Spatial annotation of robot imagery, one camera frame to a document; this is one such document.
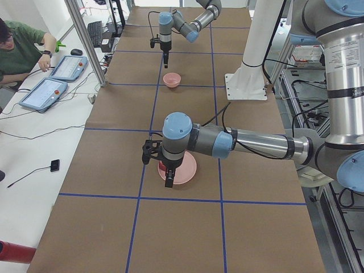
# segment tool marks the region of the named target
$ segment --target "person's arm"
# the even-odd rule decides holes
[[[42,43],[44,44],[44,50],[51,51],[52,54],[55,53],[56,42],[57,42],[56,38],[54,38],[51,34],[49,34],[49,33],[44,34],[43,40],[42,40]],[[39,64],[39,68],[43,72],[50,69],[50,67],[51,67],[51,57],[50,57],[50,55],[43,54],[40,57],[40,59],[38,61],[38,64]]]
[[[16,74],[16,75],[3,75],[2,81],[0,81],[0,85],[2,84],[9,84],[11,82],[16,81],[23,81],[29,73],[22,73],[22,74]]]

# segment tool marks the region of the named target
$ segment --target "tablet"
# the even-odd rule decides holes
[[[88,61],[85,56],[65,55],[52,70],[50,78],[61,81],[75,81],[84,71]]]
[[[22,98],[19,105],[43,113],[60,98],[67,86],[64,81],[44,78]]]

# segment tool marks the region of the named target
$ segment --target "white desk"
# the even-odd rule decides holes
[[[87,25],[97,19],[85,16],[84,22]],[[63,55],[68,55],[73,48],[79,48],[85,54],[75,29],[67,35],[63,44],[67,47],[60,47],[60,51],[53,55],[52,66],[56,65]],[[96,48],[96,53],[101,60],[104,53],[99,48]],[[72,91],[91,71],[92,67],[88,64],[80,78],[69,83],[66,93]],[[49,74],[50,71],[35,73],[27,78],[20,88],[31,89]],[[96,76],[92,73],[71,100],[60,101],[43,114],[33,112],[2,119],[31,112],[19,105],[14,106],[26,94],[20,91],[3,110],[3,113],[9,113],[14,106],[11,114],[0,115],[0,131],[32,138],[54,129],[83,125],[92,109],[88,95],[96,93],[99,87]],[[72,128],[34,140],[19,139],[0,133],[0,170],[6,174],[5,179],[0,182],[0,240],[37,247],[82,132],[83,128]],[[51,160],[54,159],[60,159],[59,171],[37,171],[7,188],[9,184],[31,171],[50,166]],[[27,269],[27,264],[0,261],[0,272],[24,273]]]

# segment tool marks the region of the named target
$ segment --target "green shirt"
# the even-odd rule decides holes
[[[45,34],[26,24],[5,21],[14,38],[12,50],[0,49],[0,81],[3,75],[15,75],[30,72],[38,62],[42,53],[35,47],[40,44]]]

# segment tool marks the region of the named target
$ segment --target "black mouse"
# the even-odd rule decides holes
[[[71,50],[71,55],[81,56],[83,54],[82,50],[74,48]]]

